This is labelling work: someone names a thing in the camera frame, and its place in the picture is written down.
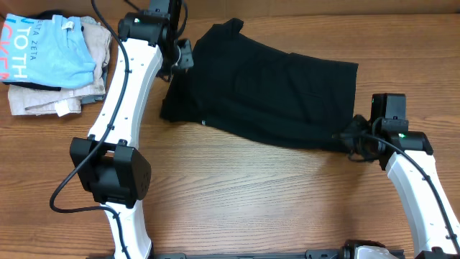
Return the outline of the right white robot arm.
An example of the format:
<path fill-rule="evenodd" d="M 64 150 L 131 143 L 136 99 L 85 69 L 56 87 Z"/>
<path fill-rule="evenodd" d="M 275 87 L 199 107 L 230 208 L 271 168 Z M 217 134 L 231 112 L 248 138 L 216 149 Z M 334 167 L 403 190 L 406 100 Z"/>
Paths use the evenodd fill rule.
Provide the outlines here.
<path fill-rule="evenodd" d="M 332 136 L 364 162 L 378 161 L 395 187 L 413 239 L 416 258 L 458 258 L 459 221 L 436 170 L 433 148 L 408 121 L 356 115 Z"/>

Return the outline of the black polo shirt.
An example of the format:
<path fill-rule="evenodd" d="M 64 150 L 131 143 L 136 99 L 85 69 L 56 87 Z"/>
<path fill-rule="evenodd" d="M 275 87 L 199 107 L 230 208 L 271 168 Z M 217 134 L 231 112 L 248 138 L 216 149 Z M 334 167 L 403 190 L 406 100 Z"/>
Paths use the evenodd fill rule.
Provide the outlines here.
<path fill-rule="evenodd" d="M 284 53 L 242 34 L 233 18 L 193 49 L 173 77 L 160 116 L 268 145 L 345 153 L 335 138 L 352 120 L 358 66 Z"/>

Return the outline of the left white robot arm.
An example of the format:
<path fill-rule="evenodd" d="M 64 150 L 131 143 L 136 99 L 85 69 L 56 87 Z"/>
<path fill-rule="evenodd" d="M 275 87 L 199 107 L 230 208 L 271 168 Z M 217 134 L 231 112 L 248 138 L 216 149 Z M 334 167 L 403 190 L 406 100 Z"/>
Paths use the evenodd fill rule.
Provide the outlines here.
<path fill-rule="evenodd" d="M 151 165 L 139 151 L 139 132 L 156 78 L 193 67 L 190 41 L 181 37 L 188 19 L 184 1 L 151 1 L 118 23 L 118 55 L 100 114 L 85 138 L 74 138 L 70 156 L 96 209 L 106 213 L 114 239 L 113 258 L 153 258 L 143 200 Z"/>

